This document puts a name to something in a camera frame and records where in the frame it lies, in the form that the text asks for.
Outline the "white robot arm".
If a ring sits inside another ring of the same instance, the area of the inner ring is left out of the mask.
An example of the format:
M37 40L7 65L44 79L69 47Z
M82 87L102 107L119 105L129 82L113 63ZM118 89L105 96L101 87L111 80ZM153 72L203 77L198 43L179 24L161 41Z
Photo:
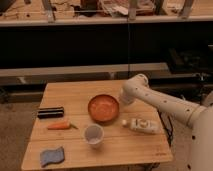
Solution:
M191 128L188 171L213 171L213 105L204 106L155 91L144 74L126 80L119 99L124 105L135 99L144 101Z

